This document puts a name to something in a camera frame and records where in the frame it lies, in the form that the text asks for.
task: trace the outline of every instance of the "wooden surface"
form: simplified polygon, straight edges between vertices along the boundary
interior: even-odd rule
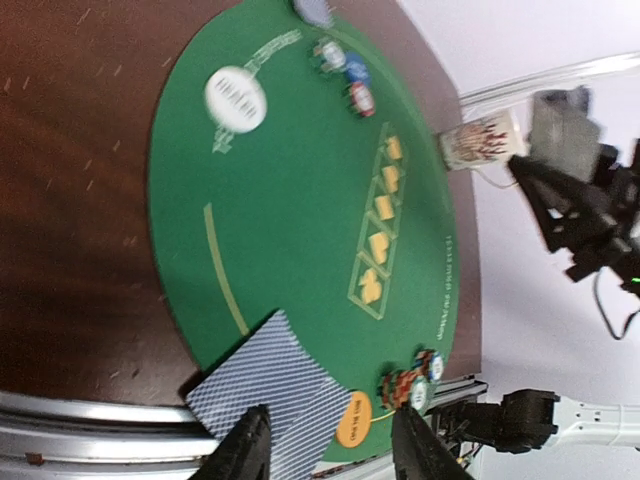
[[[179,390],[197,368],[153,263],[149,132],[180,52],[233,3],[0,4],[0,390],[182,404]],[[353,2],[338,3],[387,55],[407,42],[422,44],[410,24],[406,35],[389,35],[372,19],[353,17]],[[385,8],[376,15],[408,21],[394,3]],[[441,130],[459,121],[457,97],[430,50],[421,50],[419,68],[415,56],[409,71],[402,58],[398,68]],[[446,374],[456,377],[479,372],[480,291],[471,181],[467,173],[450,180],[462,301]]]

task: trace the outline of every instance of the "blue poker chip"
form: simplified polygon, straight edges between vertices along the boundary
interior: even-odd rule
[[[427,372],[427,379],[429,383],[437,383],[442,378],[444,373],[444,359],[442,355],[435,352],[429,360],[429,371]]]
[[[371,86],[371,75],[369,74],[369,68],[364,63],[363,58],[356,52],[346,52],[346,69],[345,75],[349,83],[361,82],[367,87]]]

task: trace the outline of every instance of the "white poker chip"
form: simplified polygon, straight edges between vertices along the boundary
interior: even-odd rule
[[[322,56],[332,70],[340,70],[347,63],[347,57],[340,45],[333,41],[322,45]]]
[[[429,382],[435,383],[439,382],[442,378],[442,374],[444,373],[444,360],[442,355],[439,353],[434,353],[429,361]]]
[[[333,27],[333,15],[326,0],[293,0],[293,6],[305,22],[320,28]]]
[[[427,406],[427,381],[423,376],[419,376],[411,385],[409,392],[409,402],[421,414]]]

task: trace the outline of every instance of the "paper cup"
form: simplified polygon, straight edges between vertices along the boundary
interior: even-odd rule
[[[440,135],[440,147],[452,170],[506,162],[524,154],[524,141],[510,110],[487,115]]]

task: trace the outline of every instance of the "white round logo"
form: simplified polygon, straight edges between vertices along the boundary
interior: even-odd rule
[[[267,97],[248,70],[222,67],[207,82],[204,98],[209,113],[222,127],[246,133],[267,115]]]
[[[422,381],[411,390],[411,406],[416,410],[422,410],[427,403],[427,384]]]

